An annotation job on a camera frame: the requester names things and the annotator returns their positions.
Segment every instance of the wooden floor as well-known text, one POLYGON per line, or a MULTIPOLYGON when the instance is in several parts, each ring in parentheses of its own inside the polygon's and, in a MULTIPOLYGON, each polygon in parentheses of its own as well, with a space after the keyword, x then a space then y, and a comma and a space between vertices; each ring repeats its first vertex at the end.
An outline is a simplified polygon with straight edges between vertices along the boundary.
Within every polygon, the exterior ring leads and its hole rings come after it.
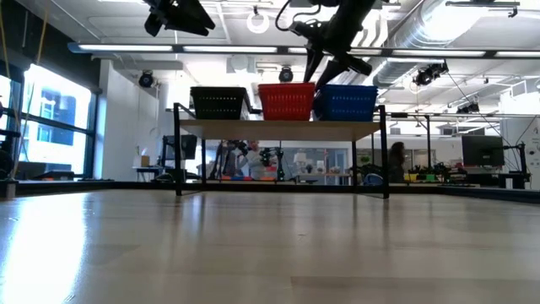
POLYGON ((106 191, 0 204, 0 303, 538 303, 540 208, 106 191))

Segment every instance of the window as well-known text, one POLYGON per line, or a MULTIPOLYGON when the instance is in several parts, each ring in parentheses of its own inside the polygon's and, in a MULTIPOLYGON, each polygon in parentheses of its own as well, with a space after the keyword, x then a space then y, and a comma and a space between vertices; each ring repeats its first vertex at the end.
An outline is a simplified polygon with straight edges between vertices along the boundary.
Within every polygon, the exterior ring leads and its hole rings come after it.
POLYGON ((19 161, 45 163, 46 171, 68 170, 83 174, 86 137, 84 133, 28 121, 19 161))
POLYGON ((40 163, 43 173, 63 170, 90 176, 92 172, 84 170, 89 161, 87 143, 92 143, 89 138, 94 136, 89 130, 89 113, 95 112, 94 106, 90 90, 32 65, 24 73, 24 135, 19 161, 40 163))
MULTIPOLYGON (((12 86, 16 84, 12 82, 9 78, 0 76, 0 102, 2 102, 2 107, 9 108, 12 104, 12 86)), ((8 129, 8 116, 2 115, 0 118, 0 129, 8 129)), ((0 136, 0 141, 5 139, 4 136, 0 136)))
POLYGON ((90 90, 36 65, 24 73, 23 112, 87 128, 90 90))

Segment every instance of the black basket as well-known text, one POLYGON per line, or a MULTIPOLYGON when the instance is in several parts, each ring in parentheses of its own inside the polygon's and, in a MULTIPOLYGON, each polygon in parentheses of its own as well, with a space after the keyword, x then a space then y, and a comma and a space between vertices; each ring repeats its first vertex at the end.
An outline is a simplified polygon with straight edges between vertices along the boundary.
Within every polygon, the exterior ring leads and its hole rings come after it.
POLYGON ((192 87, 193 105, 197 119, 248 119, 246 88, 192 87))

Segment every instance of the robotic arm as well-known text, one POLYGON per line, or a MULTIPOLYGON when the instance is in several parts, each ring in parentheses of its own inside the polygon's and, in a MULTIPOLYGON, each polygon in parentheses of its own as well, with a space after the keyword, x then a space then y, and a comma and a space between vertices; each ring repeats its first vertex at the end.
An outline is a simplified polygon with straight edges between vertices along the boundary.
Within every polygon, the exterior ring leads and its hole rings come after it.
POLYGON ((308 0, 313 5, 325 7, 339 6, 330 21, 315 23, 293 22, 289 30, 305 37, 307 45, 307 66, 304 82, 310 81, 321 63, 323 51, 334 58, 328 62, 316 84, 316 90, 337 77, 340 73, 352 69, 356 73, 369 75, 371 66, 361 59, 348 54, 356 34, 363 29, 362 22, 371 10, 375 0, 308 0))

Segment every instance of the table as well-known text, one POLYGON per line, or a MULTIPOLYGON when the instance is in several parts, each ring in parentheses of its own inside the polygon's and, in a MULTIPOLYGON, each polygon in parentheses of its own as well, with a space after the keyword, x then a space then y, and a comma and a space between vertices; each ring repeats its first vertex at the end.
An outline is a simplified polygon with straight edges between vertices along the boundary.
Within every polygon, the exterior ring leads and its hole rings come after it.
MULTIPOLYGON (((202 151, 206 151, 206 140, 298 140, 298 141, 347 141, 356 151, 356 142, 381 130, 381 153, 383 198, 389 198, 388 147, 386 144, 386 108, 378 106, 379 122, 284 122, 284 121, 233 121, 233 120, 181 120, 180 104, 175 103, 173 114, 175 124, 175 167, 181 168, 180 134, 184 129, 202 140, 202 151)), ((359 191, 357 158, 353 157, 351 191, 359 191)), ((206 164, 206 153, 202 153, 202 163, 206 164)), ((212 189, 206 180, 206 166, 202 166, 201 186, 212 189)), ((181 195, 182 185, 176 184, 176 195, 181 195)))

